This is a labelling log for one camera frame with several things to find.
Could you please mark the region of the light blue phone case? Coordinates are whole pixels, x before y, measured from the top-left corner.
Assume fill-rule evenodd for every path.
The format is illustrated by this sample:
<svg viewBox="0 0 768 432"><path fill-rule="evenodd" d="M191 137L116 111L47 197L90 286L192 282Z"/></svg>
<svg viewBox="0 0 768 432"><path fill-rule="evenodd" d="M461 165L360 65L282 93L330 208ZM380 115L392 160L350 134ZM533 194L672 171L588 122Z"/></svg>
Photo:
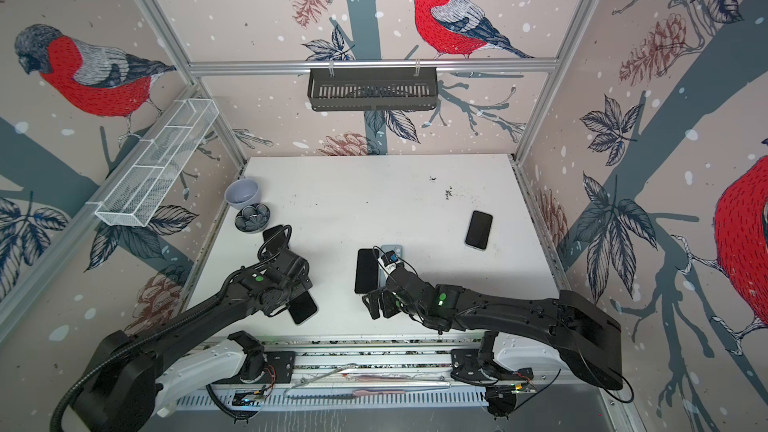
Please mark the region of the light blue phone case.
<svg viewBox="0 0 768 432"><path fill-rule="evenodd" d="M380 248L382 249L382 252L379 252L379 255L391 255L394 253L398 257L402 256L403 248L399 244L384 244L381 245ZM378 288L384 288L386 285L388 274L387 271L383 267L379 267L378 269Z"/></svg>

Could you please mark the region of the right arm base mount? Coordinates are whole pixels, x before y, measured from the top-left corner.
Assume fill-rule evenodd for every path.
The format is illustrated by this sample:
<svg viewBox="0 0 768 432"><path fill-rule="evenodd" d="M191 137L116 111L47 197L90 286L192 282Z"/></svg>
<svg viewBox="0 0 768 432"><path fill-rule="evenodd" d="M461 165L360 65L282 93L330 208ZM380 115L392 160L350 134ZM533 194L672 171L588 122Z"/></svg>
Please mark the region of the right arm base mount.
<svg viewBox="0 0 768 432"><path fill-rule="evenodd" d="M468 385L485 386L496 382L530 382L534 379L529 367L508 370L498 365L488 354L480 349L452 349L450 377Z"/></svg>

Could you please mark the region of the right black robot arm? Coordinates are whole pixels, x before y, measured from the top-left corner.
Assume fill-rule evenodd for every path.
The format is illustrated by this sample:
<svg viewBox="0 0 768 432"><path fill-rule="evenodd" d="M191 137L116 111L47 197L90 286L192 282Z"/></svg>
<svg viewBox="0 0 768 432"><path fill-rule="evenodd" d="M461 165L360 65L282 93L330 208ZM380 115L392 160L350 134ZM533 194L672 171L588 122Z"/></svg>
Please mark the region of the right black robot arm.
<svg viewBox="0 0 768 432"><path fill-rule="evenodd" d="M606 392L630 383L622 372L621 326L580 294L515 299L461 286L432 285L399 264L385 286L362 296L376 320L386 311L404 313L438 333L481 330L531 339L553 348L578 379Z"/></svg>

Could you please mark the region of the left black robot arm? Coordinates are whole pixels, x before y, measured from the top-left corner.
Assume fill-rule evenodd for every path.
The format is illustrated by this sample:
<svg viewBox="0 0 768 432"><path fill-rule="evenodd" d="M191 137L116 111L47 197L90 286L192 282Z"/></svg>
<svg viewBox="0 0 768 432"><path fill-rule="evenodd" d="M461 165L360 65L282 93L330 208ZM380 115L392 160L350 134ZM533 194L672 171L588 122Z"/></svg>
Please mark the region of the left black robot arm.
<svg viewBox="0 0 768 432"><path fill-rule="evenodd" d="M282 226L260 246L256 264L235 270L211 297L169 321L134 335L118 330L105 337L54 408L50 430L61 430L67 410L90 431L140 430L167 389L162 374L174 363L249 316L281 314L310 289L309 263L290 250L291 235L291 226Z"/></svg>

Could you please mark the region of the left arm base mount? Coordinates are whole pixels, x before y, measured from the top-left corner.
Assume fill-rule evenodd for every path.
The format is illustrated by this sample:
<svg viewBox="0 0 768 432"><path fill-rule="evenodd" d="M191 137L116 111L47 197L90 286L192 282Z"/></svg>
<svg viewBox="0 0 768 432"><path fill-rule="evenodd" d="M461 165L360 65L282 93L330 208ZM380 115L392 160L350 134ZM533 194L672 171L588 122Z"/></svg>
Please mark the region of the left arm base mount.
<svg viewBox="0 0 768 432"><path fill-rule="evenodd" d="M247 356L244 352L228 353L233 365L240 364L238 371L214 382L214 385L288 384L291 382L296 361L292 351L267 351L260 359Z"/></svg>

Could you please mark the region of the black phone from case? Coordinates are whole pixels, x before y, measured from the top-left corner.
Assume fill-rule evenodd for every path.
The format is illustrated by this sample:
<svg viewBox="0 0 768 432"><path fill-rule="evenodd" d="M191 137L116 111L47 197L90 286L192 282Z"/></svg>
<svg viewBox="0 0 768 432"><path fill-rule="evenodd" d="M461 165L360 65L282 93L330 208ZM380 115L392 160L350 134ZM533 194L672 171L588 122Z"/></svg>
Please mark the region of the black phone from case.
<svg viewBox="0 0 768 432"><path fill-rule="evenodd" d="M368 294L378 288L379 264L371 248L359 249L356 258L354 293Z"/></svg>

